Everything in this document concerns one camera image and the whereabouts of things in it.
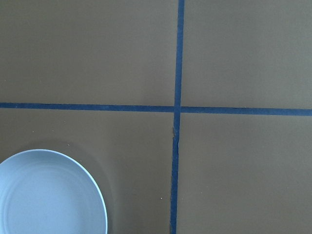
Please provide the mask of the blue plate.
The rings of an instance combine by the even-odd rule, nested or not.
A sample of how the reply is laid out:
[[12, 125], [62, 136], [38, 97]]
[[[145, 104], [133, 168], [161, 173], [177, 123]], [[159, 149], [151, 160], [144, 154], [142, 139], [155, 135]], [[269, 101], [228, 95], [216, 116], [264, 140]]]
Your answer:
[[17, 153], [0, 165], [3, 234], [105, 234], [107, 211], [91, 174], [52, 150]]

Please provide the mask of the brown paper table cover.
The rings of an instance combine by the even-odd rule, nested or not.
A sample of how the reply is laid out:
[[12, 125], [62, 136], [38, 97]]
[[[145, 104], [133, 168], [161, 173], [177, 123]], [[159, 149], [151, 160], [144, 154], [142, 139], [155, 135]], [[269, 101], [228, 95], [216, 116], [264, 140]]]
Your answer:
[[0, 158], [30, 149], [111, 234], [311, 233], [311, 1], [1, 1]]

